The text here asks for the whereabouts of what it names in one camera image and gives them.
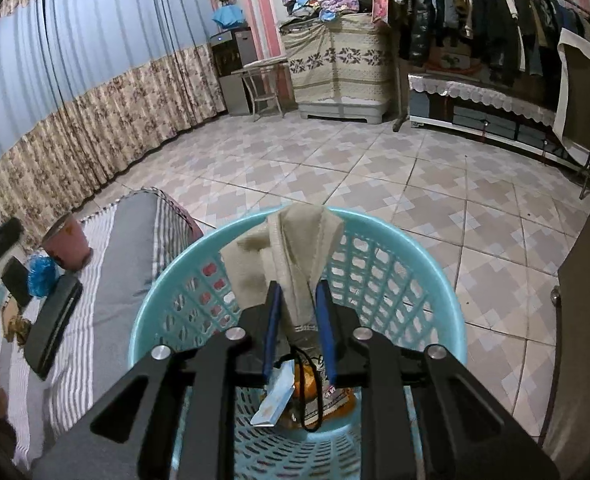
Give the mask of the blue bag on dispenser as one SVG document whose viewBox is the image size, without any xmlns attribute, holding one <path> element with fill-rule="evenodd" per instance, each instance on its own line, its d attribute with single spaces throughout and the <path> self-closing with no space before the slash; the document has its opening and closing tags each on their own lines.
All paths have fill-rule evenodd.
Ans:
<svg viewBox="0 0 590 480">
<path fill-rule="evenodd" d="M 211 19 L 221 29 L 235 29 L 246 26 L 243 10 L 234 3 L 221 6 L 213 13 Z"/>
</svg>

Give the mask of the orange snack bag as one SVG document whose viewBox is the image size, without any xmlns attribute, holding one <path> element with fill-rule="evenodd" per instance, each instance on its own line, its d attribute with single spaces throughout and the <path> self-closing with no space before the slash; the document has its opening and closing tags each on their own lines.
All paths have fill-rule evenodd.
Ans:
<svg viewBox="0 0 590 480">
<path fill-rule="evenodd" d="M 318 388 L 313 370 L 321 379 L 322 420 L 350 415 L 357 408 L 357 396 L 351 388 L 337 389 L 327 380 L 324 366 L 309 363 L 294 365 L 294 392 L 280 418 L 283 426 L 289 429 L 305 426 L 311 429 L 319 418 Z"/>
</svg>

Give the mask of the black flat case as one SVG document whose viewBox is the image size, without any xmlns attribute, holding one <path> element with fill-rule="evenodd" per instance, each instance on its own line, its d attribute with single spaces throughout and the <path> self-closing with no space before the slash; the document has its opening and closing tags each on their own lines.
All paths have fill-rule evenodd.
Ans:
<svg viewBox="0 0 590 480">
<path fill-rule="evenodd" d="M 71 272 L 62 274 L 30 328 L 24 346 L 24 358 L 41 380 L 45 380 L 51 370 L 64 330 L 80 296 L 82 283 L 77 276 Z"/>
</svg>

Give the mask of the small folding table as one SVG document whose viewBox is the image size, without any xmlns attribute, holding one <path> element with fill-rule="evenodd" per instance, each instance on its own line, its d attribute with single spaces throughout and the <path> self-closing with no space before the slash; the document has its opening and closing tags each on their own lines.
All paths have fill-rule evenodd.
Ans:
<svg viewBox="0 0 590 480">
<path fill-rule="evenodd" d="M 295 110 L 289 63 L 285 55 L 247 63 L 233 70 L 232 75 L 241 79 L 251 100 L 253 122 L 258 122 L 263 113 L 276 110 L 283 117 L 286 112 Z"/>
</svg>

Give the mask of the teal plastic laundry basket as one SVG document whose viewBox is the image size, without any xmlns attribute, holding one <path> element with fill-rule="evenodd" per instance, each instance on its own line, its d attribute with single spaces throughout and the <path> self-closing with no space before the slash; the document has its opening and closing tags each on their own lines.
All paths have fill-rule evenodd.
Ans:
<svg viewBox="0 0 590 480">
<path fill-rule="evenodd" d="M 395 226 L 347 209 L 334 212 L 344 221 L 344 235 L 323 271 L 334 300 L 353 308 L 362 326 L 398 347 L 421 351 L 429 344 L 442 344 L 464 361 L 463 315 L 441 266 Z M 266 211 L 258 211 L 225 224 L 173 259 L 154 281 L 132 326 L 130 365 L 158 344 L 177 352 L 202 347 L 211 335 L 237 325 L 241 309 L 220 252 L 266 217 Z M 259 402 L 259 391 L 237 389 L 235 478 L 359 478 L 357 410 L 327 420 L 309 434 L 252 426 Z"/>
</svg>

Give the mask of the low tv bench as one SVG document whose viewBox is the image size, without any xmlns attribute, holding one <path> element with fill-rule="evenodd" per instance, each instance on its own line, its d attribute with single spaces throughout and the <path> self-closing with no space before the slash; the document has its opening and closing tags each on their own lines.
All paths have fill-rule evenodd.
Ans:
<svg viewBox="0 0 590 480">
<path fill-rule="evenodd" d="M 572 169 L 570 156 L 553 132 L 554 113 L 537 104 L 468 81 L 411 74 L 410 119 L 449 129 Z"/>
</svg>

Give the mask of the light blue paper card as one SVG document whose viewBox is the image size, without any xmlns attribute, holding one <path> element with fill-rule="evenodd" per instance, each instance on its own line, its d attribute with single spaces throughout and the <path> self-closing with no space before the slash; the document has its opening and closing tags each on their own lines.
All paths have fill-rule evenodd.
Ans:
<svg viewBox="0 0 590 480">
<path fill-rule="evenodd" d="M 251 418 L 251 425 L 258 428 L 274 427 L 282 416 L 295 391 L 295 363 L 284 361 L 274 367 L 269 377 L 266 395 Z"/>
</svg>

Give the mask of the beige cloth rag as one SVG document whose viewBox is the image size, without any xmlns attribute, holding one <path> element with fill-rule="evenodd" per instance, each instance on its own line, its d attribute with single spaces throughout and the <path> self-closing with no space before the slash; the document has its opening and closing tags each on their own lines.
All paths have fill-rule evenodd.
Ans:
<svg viewBox="0 0 590 480">
<path fill-rule="evenodd" d="M 237 305 L 245 310 L 261 304 L 270 283 L 277 282 L 283 337 L 313 347 L 313 296 L 343 234 L 342 218 L 324 206 L 292 204 L 268 214 L 220 251 Z"/>
</svg>

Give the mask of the clothes rack with garments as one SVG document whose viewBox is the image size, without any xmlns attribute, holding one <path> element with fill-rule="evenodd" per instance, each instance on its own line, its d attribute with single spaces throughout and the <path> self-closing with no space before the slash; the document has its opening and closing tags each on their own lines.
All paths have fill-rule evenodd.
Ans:
<svg viewBox="0 0 590 480">
<path fill-rule="evenodd" d="M 590 44 L 590 15 L 558 0 L 388 0 L 398 56 L 447 72 L 485 67 L 494 84 L 520 77 L 558 81 L 556 46 L 567 29 Z"/>
</svg>

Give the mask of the cloth covered cabinet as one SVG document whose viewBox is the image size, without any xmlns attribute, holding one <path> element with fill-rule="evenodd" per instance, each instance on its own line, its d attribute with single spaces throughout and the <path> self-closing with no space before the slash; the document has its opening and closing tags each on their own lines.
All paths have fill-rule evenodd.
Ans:
<svg viewBox="0 0 590 480">
<path fill-rule="evenodd" d="M 280 28 L 295 103 L 304 118 L 377 125 L 395 100 L 391 29 L 365 13 Z"/>
</svg>

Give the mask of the black woven cup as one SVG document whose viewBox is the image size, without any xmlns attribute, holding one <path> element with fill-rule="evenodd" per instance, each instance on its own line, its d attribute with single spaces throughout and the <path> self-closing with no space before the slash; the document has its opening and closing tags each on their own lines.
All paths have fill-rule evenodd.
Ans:
<svg viewBox="0 0 590 480">
<path fill-rule="evenodd" d="M 25 309 L 33 296 L 28 289 L 28 270 L 18 258 L 11 257 L 4 265 L 1 281 L 20 310 Z"/>
</svg>

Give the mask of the blue crumpled plastic bag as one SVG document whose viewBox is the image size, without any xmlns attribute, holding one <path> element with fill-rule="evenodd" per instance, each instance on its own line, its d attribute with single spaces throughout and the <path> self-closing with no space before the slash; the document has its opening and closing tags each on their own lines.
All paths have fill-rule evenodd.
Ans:
<svg viewBox="0 0 590 480">
<path fill-rule="evenodd" d="M 44 298 L 58 279 L 58 268 L 49 256 L 33 255 L 28 262 L 27 287 L 34 297 Z"/>
</svg>

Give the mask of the grey water dispenser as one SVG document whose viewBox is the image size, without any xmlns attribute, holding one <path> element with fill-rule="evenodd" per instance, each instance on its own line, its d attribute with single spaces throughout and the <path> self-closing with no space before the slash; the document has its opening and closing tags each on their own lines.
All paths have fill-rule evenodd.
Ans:
<svg viewBox="0 0 590 480">
<path fill-rule="evenodd" d="M 251 98 L 237 73 L 258 60 L 252 31 L 249 27 L 219 32 L 209 38 L 225 109 L 232 116 L 251 114 Z"/>
</svg>

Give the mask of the pink metal mug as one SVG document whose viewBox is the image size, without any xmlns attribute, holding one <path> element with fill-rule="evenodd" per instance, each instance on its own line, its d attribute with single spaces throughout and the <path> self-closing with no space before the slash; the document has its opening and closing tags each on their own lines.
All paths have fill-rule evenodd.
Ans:
<svg viewBox="0 0 590 480">
<path fill-rule="evenodd" d="M 70 213 L 63 214 L 42 237 L 41 247 L 60 268 L 77 272 L 89 262 L 92 249 L 80 222 Z"/>
</svg>

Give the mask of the grey striped table cloth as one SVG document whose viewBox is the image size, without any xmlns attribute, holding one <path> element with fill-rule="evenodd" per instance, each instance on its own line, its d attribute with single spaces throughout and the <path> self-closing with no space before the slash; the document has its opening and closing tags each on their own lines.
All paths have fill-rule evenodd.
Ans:
<svg viewBox="0 0 590 480">
<path fill-rule="evenodd" d="M 30 474 L 41 455 L 128 370 L 132 325 L 152 284 L 202 232 L 180 204 L 158 188 L 141 188 L 82 221 L 92 249 L 79 273 L 82 296 L 46 379 L 4 341 L 0 382 L 14 430 L 11 460 Z"/>
</svg>

